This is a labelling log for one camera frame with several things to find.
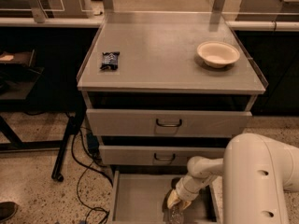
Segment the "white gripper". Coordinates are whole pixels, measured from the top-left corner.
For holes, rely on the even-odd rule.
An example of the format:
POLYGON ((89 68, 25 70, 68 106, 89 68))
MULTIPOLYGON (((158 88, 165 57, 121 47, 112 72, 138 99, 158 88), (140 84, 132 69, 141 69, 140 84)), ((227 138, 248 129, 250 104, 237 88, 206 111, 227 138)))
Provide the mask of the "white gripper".
POLYGON ((176 184, 176 190, 172 189, 167 198, 167 207, 173 208, 179 204, 181 211, 188 208, 192 201, 199 195, 200 189, 206 186, 203 178, 196 178, 190 175, 183 176, 176 184))

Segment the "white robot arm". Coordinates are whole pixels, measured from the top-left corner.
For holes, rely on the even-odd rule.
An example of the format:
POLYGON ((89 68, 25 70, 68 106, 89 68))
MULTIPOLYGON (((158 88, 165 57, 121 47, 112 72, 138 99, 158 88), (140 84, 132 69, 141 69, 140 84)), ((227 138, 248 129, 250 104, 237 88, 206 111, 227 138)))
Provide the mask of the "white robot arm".
POLYGON ((221 159, 195 156, 171 190, 169 209, 189 207, 199 190, 222 178, 223 224, 289 224, 284 193, 299 191, 299 148, 242 133, 221 159))

